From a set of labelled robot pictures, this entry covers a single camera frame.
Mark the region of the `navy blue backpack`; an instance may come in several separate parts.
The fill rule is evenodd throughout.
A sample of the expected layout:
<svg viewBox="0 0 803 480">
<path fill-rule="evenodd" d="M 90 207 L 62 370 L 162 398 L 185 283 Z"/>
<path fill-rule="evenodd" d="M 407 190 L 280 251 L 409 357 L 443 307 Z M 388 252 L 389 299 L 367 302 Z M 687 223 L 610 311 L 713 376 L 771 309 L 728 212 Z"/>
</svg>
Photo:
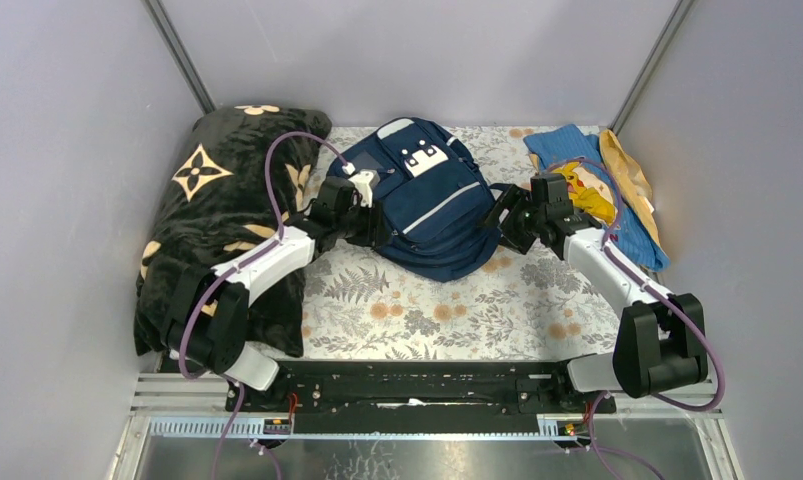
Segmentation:
<svg viewBox="0 0 803 480">
<path fill-rule="evenodd" d="M 389 240 L 376 253 L 438 282 L 458 280 L 486 264 L 501 232 L 484 219 L 496 203 L 471 152 L 443 126 L 418 117 L 393 119 L 345 150 L 327 174 L 347 178 L 362 170 L 378 177 Z"/>
</svg>

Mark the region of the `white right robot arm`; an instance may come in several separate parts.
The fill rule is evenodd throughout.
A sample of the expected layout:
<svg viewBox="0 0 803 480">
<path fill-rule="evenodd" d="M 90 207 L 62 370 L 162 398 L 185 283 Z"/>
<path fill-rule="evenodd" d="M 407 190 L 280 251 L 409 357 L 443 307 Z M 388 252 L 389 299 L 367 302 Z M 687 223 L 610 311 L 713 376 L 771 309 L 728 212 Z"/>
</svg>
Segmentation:
<svg viewBox="0 0 803 480">
<path fill-rule="evenodd" d="M 544 173 L 525 190 L 498 184 L 483 223 L 496 227 L 506 248 L 525 254 L 535 243 L 580 272 L 619 317 L 612 352 L 573 358 L 550 386 L 552 402 L 574 412 L 601 390 L 633 398 L 704 381 L 709 372 L 704 315 L 692 294 L 676 295 L 643 273 L 592 215 L 575 207 L 567 182 Z"/>
</svg>

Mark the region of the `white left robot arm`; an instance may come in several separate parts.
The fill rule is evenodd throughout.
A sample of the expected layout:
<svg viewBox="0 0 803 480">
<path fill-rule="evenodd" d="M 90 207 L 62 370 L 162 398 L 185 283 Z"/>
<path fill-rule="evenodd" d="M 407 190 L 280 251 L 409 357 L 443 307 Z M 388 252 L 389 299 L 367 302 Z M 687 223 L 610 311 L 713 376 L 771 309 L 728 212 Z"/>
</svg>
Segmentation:
<svg viewBox="0 0 803 480">
<path fill-rule="evenodd" d="M 340 240 L 369 247 L 386 243 L 390 235 L 373 193 L 378 182 L 374 170 L 331 177 L 307 213 L 293 216 L 272 238 L 228 262 L 182 272 L 161 341 L 185 378 L 211 372 L 249 387 L 249 398 L 262 410 L 284 404 L 288 387 L 277 377 L 277 361 L 247 340 L 249 308 Z"/>
</svg>

